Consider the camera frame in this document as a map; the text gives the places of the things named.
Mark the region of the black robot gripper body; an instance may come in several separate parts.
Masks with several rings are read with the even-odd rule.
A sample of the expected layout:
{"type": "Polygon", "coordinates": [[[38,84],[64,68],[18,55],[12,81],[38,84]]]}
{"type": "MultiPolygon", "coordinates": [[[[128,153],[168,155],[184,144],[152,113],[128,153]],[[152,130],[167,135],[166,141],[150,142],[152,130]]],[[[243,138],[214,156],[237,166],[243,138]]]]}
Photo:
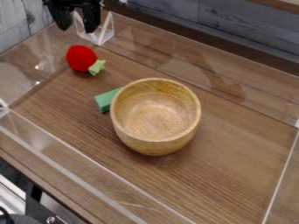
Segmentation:
{"type": "Polygon", "coordinates": [[[100,0],[42,0],[42,1],[44,4],[54,5],[58,7],[103,6],[100,0]]]}

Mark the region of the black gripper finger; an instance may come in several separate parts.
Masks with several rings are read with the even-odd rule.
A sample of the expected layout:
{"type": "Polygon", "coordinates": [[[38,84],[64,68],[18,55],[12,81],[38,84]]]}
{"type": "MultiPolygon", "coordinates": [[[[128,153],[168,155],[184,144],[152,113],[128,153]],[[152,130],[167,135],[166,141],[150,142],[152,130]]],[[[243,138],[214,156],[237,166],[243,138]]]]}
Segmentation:
{"type": "Polygon", "coordinates": [[[99,3],[84,3],[82,6],[86,33],[92,33],[100,25],[99,3]]]}
{"type": "Polygon", "coordinates": [[[52,19],[63,31],[67,31],[72,25],[71,13],[74,8],[63,5],[48,5],[52,19]]]}

